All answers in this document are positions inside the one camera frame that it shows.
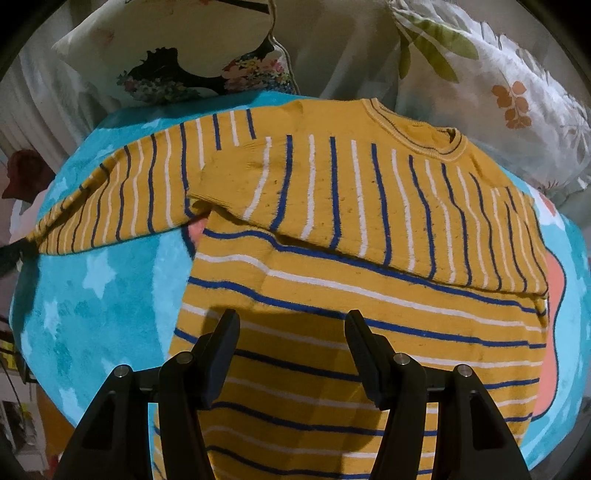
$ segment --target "white star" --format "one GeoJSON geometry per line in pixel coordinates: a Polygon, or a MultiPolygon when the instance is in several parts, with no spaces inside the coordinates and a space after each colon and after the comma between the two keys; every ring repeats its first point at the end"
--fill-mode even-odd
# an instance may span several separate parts
{"type": "Polygon", "coordinates": [[[59,183],[56,183],[51,188],[51,193],[49,194],[49,198],[51,200],[57,200],[61,196],[61,194],[66,191],[67,188],[68,188],[68,183],[67,183],[66,179],[61,179],[59,181],[59,183]]]}
{"type": "Polygon", "coordinates": [[[103,298],[107,283],[116,277],[117,273],[109,266],[108,253],[104,250],[98,255],[86,257],[86,276],[82,287],[91,288],[99,299],[103,298]]]}
{"type": "Polygon", "coordinates": [[[160,118],[155,118],[154,120],[152,120],[151,122],[147,123],[147,124],[143,124],[142,128],[158,128],[158,126],[160,125],[160,118]]]}
{"type": "Polygon", "coordinates": [[[60,395],[63,412],[66,414],[66,417],[74,422],[74,425],[77,425],[82,415],[84,415],[84,410],[78,405],[76,392],[73,388],[69,388],[68,390],[62,390],[60,388],[60,395]]]}
{"type": "Polygon", "coordinates": [[[51,303],[43,301],[43,307],[45,308],[45,318],[43,319],[43,328],[49,330],[53,339],[56,339],[57,327],[61,323],[60,315],[57,313],[57,299],[54,299],[51,303]]]}
{"type": "Polygon", "coordinates": [[[99,158],[107,156],[112,151],[113,151],[113,145],[109,145],[108,147],[103,148],[102,150],[99,150],[96,153],[95,160],[98,160],[99,158]]]}
{"type": "Polygon", "coordinates": [[[33,351],[31,342],[29,342],[29,332],[27,331],[23,332],[21,335],[21,350],[25,357],[31,355],[31,352],[33,351]]]}

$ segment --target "metal screw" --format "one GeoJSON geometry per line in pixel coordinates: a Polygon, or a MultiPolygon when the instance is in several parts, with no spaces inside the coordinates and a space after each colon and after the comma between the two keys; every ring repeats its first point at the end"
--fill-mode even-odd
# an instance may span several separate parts
{"type": "Polygon", "coordinates": [[[457,372],[463,377],[469,377],[472,375],[472,369],[467,365],[459,365],[457,367],[457,372]]]}
{"type": "Polygon", "coordinates": [[[113,375],[117,378],[123,378],[128,373],[129,367],[127,365],[119,365],[118,367],[115,367],[115,370],[113,370],[113,375]]]}
{"type": "Polygon", "coordinates": [[[185,365],[193,361],[193,354],[191,352],[180,352],[177,355],[177,363],[185,365]]]}
{"type": "Polygon", "coordinates": [[[408,365],[410,363],[410,357],[406,353],[397,353],[394,355],[394,361],[398,365],[408,365]]]}

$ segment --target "green leaf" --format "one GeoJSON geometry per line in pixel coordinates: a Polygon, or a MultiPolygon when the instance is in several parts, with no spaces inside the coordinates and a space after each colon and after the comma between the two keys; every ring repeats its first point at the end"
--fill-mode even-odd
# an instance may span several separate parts
{"type": "Polygon", "coordinates": [[[398,76],[403,79],[410,70],[410,49],[408,48],[408,38],[400,32],[400,65],[398,67],[398,76]]]}
{"type": "Polygon", "coordinates": [[[418,19],[412,15],[400,14],[410,23],[437,40],[442,47],[465,59],[478,60],[478,50],[463,34],[427,18],[418,19]]]}
{"type": "Polygon", "coordinates": [[[452,66],[449,65],[449,62],[445,57],[441,55],[435,45],[422,35],[418,35],[413,43],[419,52],[421,52],[421,54],[427,59],[429,65],[433,67],[433,70],[435,70],[437,75],[448,82],[459,83],[456,72],[453,70],[452,66]]]}

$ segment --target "leaf print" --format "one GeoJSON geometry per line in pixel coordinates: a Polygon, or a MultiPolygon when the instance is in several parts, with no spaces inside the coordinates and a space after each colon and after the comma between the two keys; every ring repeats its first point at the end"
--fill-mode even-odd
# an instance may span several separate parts
{"type": "Polygon", "coordinates": [[[527,111],[530,109],[530,106],[527,103],[527,100],[523,97],[516,97],[515,98],[515,106],[522,113],[527,113],[527,111]]]}
{"type": "Polygon", "coordinates": [[[442,47],[445,47],[452,53],[464,57],[465,59],[478,60],[478,50],[474,44],[461,33],[426,18],[418,19],[412,15],[400,15],[409,20],[409,22],[416,27],[423,30],[430,37],[437,40],[442,47]]]}
{"type": "Polygon", "coordinates": [[[410,71],[410,49],[408,48],[408,39],[404,35],[400,35],[400,66],[398,68],[398,76],[403,79],[410,71]]]}
{"type": "Polygon", "coordinates": [[[516,95],[523,95],[527,89],[525,88],[525,85],[523,85],[523,83],[517,81],[513,84],[513,87],[511,87],[511,90],[513,90],[513,93],[516,95]]]}
{"type": "Polygon", "coordinates": [[[459,83],[456,72],[435,45],[420,35],[414,41],[414,45],[427,59],[437,75],[448,82],[459,83]]]}
{"type": "Polygon", "coordinates": [[[509,108],[513,104],[509,90],[502,85],[495,85],[492,88],[492,93],[497,97],[496,104],[499,108],[509,108]]]}

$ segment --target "red object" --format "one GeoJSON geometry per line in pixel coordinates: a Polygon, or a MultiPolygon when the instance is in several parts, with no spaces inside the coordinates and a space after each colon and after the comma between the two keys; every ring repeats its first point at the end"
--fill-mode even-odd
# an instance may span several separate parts
{"type": "Polygon", "coordinates": [[[10,183],[2,194],[3,199],[16,199],[33,203],[35,197],[45,190],[56,174],[34,150],[14,152],[7,164],[10,183]]]}

